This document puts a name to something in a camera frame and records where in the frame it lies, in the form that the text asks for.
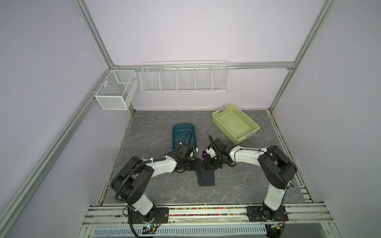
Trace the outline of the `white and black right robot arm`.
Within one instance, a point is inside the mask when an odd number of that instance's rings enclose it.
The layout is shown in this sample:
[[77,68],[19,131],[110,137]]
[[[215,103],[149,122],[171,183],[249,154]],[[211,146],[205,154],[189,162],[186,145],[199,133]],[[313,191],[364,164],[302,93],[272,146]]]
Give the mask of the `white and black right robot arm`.
[[246,163],[261,167],[269,183],[267,194],[258,211],[257,217],[266,221],[288,220],[284,197],[298,169],[294,162],[277,146],[268,148],[247,148],[235,146],[228,148],[219,138],[208,136],[209,146],[203,152],[207,169],[221,169],[223,165],[235,167]]

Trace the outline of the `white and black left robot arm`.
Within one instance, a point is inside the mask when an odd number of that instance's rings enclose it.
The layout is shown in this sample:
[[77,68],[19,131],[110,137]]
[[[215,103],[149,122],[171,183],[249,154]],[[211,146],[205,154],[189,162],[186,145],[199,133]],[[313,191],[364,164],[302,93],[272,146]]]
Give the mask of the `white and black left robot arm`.
[[126,204],[128,216],[136,216],[143,223],[153,222],[160,213],[156,205],[145,194],[150,180],[166,173],[198,171],[200,159],[196,157],[198,148],[191,144],[193,132],[185,134],[179,146],[159,158],[143,160],[134,156],[114,176],[110,187],[115,192],[114,199]]

